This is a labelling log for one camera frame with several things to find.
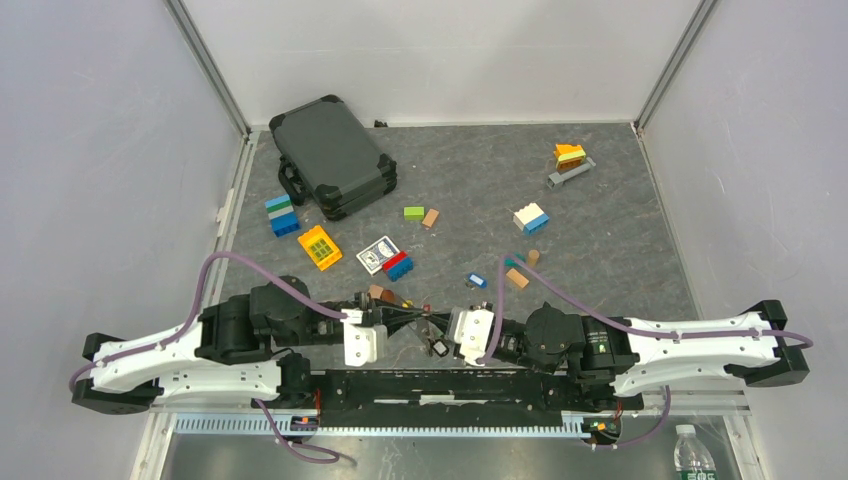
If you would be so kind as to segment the metal keyring plate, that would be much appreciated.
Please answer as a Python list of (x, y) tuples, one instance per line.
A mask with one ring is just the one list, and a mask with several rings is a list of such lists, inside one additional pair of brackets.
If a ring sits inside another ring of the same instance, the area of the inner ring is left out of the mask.
[(425, 349), (432, 350), (435, 342), (438, 340), (438, 333), (433, 325), (427, 319), (418, 319), (416, 321), (415, 332), (425, 346)]

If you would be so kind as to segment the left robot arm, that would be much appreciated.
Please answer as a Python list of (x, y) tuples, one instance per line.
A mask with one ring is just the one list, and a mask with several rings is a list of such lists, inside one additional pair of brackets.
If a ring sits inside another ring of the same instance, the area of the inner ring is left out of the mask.
[(83, 349), (88, 364), (69, 382), (71, 401), (107, 415), (190, 399), (309, 408), (319, 405), (322, 389), (297, 348), (350, 347), (355, 327), (377, 344), (426, 316), (420, 308), (363, 292), (316, 302), (302, 280), (281, 276), (196, 310), (158, 334), (137, 340), (88, 335)]

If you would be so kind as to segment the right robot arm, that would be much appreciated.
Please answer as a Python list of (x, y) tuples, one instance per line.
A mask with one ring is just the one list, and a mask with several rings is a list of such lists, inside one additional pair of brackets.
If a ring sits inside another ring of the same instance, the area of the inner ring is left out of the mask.
[(580, 400), (602, 408), (654, 387), (690, 379), (740, 378), (746, 386), (795, 385), (809, 373), (802, 342), (787, 341), (777, 300), (717, 320), (659, 322), (635, 317), (600, 321), (544, 303), (518, 322), (495, 322), (489, 308), (454, 309), (447, 340), (466, 364), (491, 361), (537, 372), (566, 372)]

